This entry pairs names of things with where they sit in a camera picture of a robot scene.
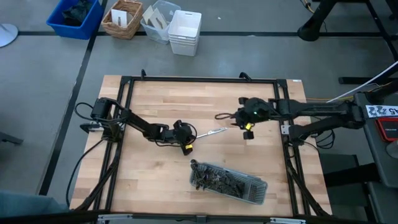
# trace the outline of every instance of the white plastic bin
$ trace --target white plastic bin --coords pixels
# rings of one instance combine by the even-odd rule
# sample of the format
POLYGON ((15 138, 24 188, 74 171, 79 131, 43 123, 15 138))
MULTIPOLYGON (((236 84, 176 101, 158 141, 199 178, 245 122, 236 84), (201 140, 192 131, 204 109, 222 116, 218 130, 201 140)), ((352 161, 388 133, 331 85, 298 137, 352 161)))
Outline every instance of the white plastic bin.
POLYGON ((201 14, 176 10, 169 28, 173 53, 195 56, 201 27, 201 14))
POLYGON ((181 44, 170 41, 173 53, 186 56, 195 56, 198 44, 181 44))
POLYGON ((162 0, 155 2, 155 4, 152 7, 154 8, 154 10, 158 9, 159 12, 163 14, 164 19, 169 25, 165 29, 156 29, 155 27, 146 25, 143 18, 141 19, 140 23, 144 27, 147 36, 151 40, 154 40, 161 44, 167 44, 169 42, 170 23, 173 20, 175 11, 180 10, 181 7, 176 4, 162 0))
POLYGON ((169 36, 196 38, 200 32, 201 13, 176 10, 169 36))

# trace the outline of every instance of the black metal frame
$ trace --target black metal frame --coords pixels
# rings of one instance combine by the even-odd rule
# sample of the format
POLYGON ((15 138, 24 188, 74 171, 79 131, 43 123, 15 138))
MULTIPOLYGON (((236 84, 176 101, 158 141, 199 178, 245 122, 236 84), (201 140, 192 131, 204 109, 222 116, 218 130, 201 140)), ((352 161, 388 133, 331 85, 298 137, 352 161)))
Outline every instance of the black metal frame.
MULTIPOLYGON (((177 220, 177 221, 193 221, 197 223, 206 222, 261 222, 269 223, 276 221, 277 218, 284 217, 245 217, 245 216, 226 216, 226 215, 178 215, 178 214, 146 214, 146 213, 111 213, 109 210, 93 210, 84 212, 67 212, 48 215, 28 215, 23 217, 1 218, 2 224, 19 224, 19 223, 38 223, 38 224, 70 224, 70 223, 88 223, 96 222, 98 217, 109 214, 126 215, 130 219, 153 219, 153 220, 177 220)), ((311 215, 297 215, 293 217, 298 220, 305 220, 307 224, 370 224, 369 222, 346 220, 336 217, 316 217, 311 215)))
MULTIPOLYGON (((127 93, 127 99, 126 99, 126 106, 125 108, 130 108, 130 102, 131 102, 131 97, 132 97, 132 91, 133 91, 133 86, 135 81, 158 81, 158 82, 216 82, 216 83, 262 83, 262 84, 271 84, 274 87, 274 94, 275 94, 275 99, 280 99, 279 96, 279 87, 283 89, 284 97, 289 98, 289 92, 287 89, 287 82, 286 80, 266 80, 266 79, 252 79, 247 75, 246 73, 242 72, 239 74, 239 78, 199 78, 199 77, 148 77, 146 75, 145 70, 141 70, 141 76, 140 77, 125 77, 123 76, 121 79, 121 83, 119 86, 119 92, 118 92, 118 97, 117 101, 118 103, 121 102, 121 99, 123 98, 123 91, 124 87, 126 86, 127 83, 129 83, 129 91, 127 93)), ((117 114, 118 111, 115 110, 114 112, 114 119, 117 119, 117 114)), ((117 148, 116 148, 116 153, 120 155, 121 153, 121 148, 123 145, 123 138, 124 138, 124 131, 122 133, 122 139, 119 143, 117 143, 117 148)), ((281 133, 281 140, 283 142, 283 150, 284 150, 284 157, 285 157, 285 166, 287 167, 287 161, 290 160, 290 155, 289 155, 289 139, 285 136, 282 135, 281 133)), ((101 175, 99 179, 103 178, 105 175, 105 172, 107 171, 108 164, 109 164, 109 157, 111 154, 112 150, 112 143, 109 142, 106 146, 105 150, 105 155, 104 155, 104 160, 103 160, 103 165, 101 168, 101 175)), ((303 175, 303 169, 302 169, 302 163, 300 160, 300 152, 298 147, 294 147, 294 154, 295 154, 295 163, 296 167, 298 169, 298 176, 302 182, 304 182, 304 175, 303 175)), ((105 203, 105 210, 110 210, 111 209, 111 204, 112 204, 112 199, 113 199, 113 192, 116 184, 116 175, 118 173, 118 169, 114 171, 114 173, 111 176, 111 180, 109 182, 109 189, 108 189, 108 195, 106 197, 106 203, 105 203)), ((296 199, 296 194, 295 194, 295 188, 294 188, 294 182, 293 178, 289 175, 289 172, 287 172, 287 182, 289 185, 289 194, 290 194, 290 202, 292 205, 292 211, 294 215, 299 214, 299 208, 297 206, 297 199, 296 199)), ((102 195, 102 189, 100 194, 97 196, 95 202, 94 202, 94 210, 97 210, 100 208, 100 201, 101 201, 101 196, 102 195)), ((304 212, 306 215, 310 215, 310 207, 308 202, 305 200, 305 197, 303 196, 303 206, 304 206, 304 212)))
MULTIPOLYGON (((372 15, 372 18, 374 22, 377 25, 377 28, 380 31, 381 37, 383 37, 384 41, 386 41, 386 44, 388 48, 391 51, 392 57, 394 61, 398 61, 398 53, 395 50, 392 40, 395 38, 395 36, 391 36, 387 33, 385 30, 378 14, 374 10, 372 3, 370 0, 313 0, 314 2, 320 2, 320 6, 317 8, 315 11, 314 15, 298 30, 298 36, 307 41, 314 41, 317 40, 320 36, 320 27, 322 25, 322 22, 326 19, 326 17, 329 15, 330 11, 333 9, 334 5, 338 2, 345 2, 345 3, 365 3, 366 6, 368 7, 369 12, 372 15)), ((396 13, 397 9, 393 9, 391 4, 391 0, 387 0, 387 3, 389 3, 389 6, 391 8, 391 11, 393 13, 396 13)), ((389 78, 391 75, 393 75, 394 72, 387 72, 383 75, 381 75, 379 78, 375 79, 373 83, 377 84, 386 84, 391 81, 393 81, 393 78, 389 78)), ((338 81, 340 84, 363 84, 367 81, 369 81, 371 78, 366 78, 366 77, 339 77, 338 81)))

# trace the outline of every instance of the wooden table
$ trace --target wooden table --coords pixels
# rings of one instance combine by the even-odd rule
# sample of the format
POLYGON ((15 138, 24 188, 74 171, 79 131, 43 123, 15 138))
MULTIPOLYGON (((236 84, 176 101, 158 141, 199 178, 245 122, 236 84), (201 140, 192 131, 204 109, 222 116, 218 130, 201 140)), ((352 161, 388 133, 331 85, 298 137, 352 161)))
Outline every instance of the wooden table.
MULTIPOLYGON (((121 76, 105 76, 99 97, 115 98, 121 76)), ((287 80, 291 99, 305 101, 300 80, 287 80)), ((132 213, 209 214, 243 216, 292 216, 280 128, 277 121, 256 124, 255 138, 243 139, 243 131, 232 120, 215 120, 222 112, 234 113, 238 98, 273 98, 270 84, 134 82, 131 109, 150 123, 172 126, 177 120, 193 124, 198 134, 214 128, 227 131, 197 139, 193 152, 184 156, 179 147, 158 147, 142 134, 126 128, 121 162, 114 190, 112 211, 132 213), (197 191, 189 183, 190 160, 207 162, 255 175, 268 183, 263 205, 251 205, 211 192, 197 191)), ((307 124, 310 118, 295 119, 307 124)), ((99 141, 102 132, 90 133, 86 150, 99 141)), ((104 157, 103 142, 82 161, 71 208, 79 206, 97 184, 104 157)), ((325 211, 331 214, 318 152, 300 146, 306 185, 325 211)), ((106 200, 107 186, 101 200, 106 200)), ((303 213, 299 188, 298 208, 303 213)))

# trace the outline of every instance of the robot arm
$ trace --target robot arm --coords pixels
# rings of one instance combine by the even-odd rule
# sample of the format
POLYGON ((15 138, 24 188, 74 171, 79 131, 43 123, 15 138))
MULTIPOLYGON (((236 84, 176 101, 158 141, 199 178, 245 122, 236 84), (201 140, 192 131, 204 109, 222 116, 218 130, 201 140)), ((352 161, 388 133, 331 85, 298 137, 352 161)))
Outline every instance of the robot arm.
MULTIPOLYGON (((398 90, 398 81, 391 82, 376 90, 365 94, 369 102, 382 104, 383 99, 398 90)), ((327 116, 328 118, 301 126, 301 125, 282 125, 283 133, 289 135, 293 144, 303 144, 303 141, 311 134, 320 134, 324 131, 344 127, 349 129, 359 129, 365 124, 368 118, 377 118, 366 114, 366 109, 358 106, 354 101, 344 101, 338 103, 300 103, 296 100, 269 99, 268 102, 259 98, 239 98, 237 112, 231 114, 230 118, 235 119, 234 125, 245 130, 244 139, 253 139, 254 135, 251 128, 256 123, 274 120, 287 121, 298 116, 327 116)))
POLYGON ((164 146, 160 144, 179 145, 184 156, 192 152, 191 143, 196 139, 196 133, 193 135, 191 129, 195 129, 195 127, 191 124, 178 120, 173 124, 174 129, 169 129, 166 124, 150 124, 130 109, 123 108, 116 100, 109 98, 97 99, 90 116, 93 120, 102 124, 104 128, 103 139, 112 142, 118 142, 121 138, 120 123, 126 123, 140 131, 148 141, 155 142, 158 146, 164 146), (120 111, 120 118, 117 120, 111 119, 113 106, 120 111))

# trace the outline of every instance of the clear plastic container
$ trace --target clear plastic container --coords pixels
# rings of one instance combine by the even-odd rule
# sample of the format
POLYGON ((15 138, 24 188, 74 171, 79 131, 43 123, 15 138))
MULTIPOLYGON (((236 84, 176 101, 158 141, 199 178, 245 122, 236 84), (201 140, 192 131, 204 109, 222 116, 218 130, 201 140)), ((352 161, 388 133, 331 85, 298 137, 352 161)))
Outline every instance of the clear plastic container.
POLYGON ((147 36, 151 40, 154 40, 161 44, 167 44, 169 42, 169 27, 171 21, 173 20, 174 12, 176 10, 181 10, 181 7, 176 4, 162 0, 155 2, 152 7, 154 8, 154 10, 158 9, 159 12, 163 14, 168 26, 165 29, 156 29, 155 27, 146 25, 144 19, 141 19, 140 23, 144 27, 147 36))
MULTIPOLYGON (((225 195, 227 197, 231 197, 237 200, 240 200, 242 202, 247 202, 247 203, 251 203, 251 204, 255 204, 255 205, 262 205, 264 203, 264 199, 266 197, 266 192, 267 192, 267 187, 268 184, 267 182, 261 180, 260 178, 253 176, 253 175, 248 175, 248 174, 244 174, 242 172, 236 171, 236 170, 231 170, 231 169, 226 169, 226 168, 222 168, 219 166, 214 166, 211 164, 207 164, 207 163, 198 163, 198 170, 204 171, 206 169, 211 170, 212 172, 218 174, 218 173, 225 173, 225 172, 229 172, 234 178, 235 180, 238 180, 240 182, 244 182, 244 192, 243 192, 243 198, 238 198, 238 197, 234 197, 228 194, 222 194, 218 191, 206 188, 205 190, 210 191, 210 192, 214 192, 216 194, 221 194, 221 195, 225 195)), ((189 182, 191 183, 192 186, 196 186, 196 182, 193 178, 193 171, 191 171, 191 176, 189 179, 189 182)))

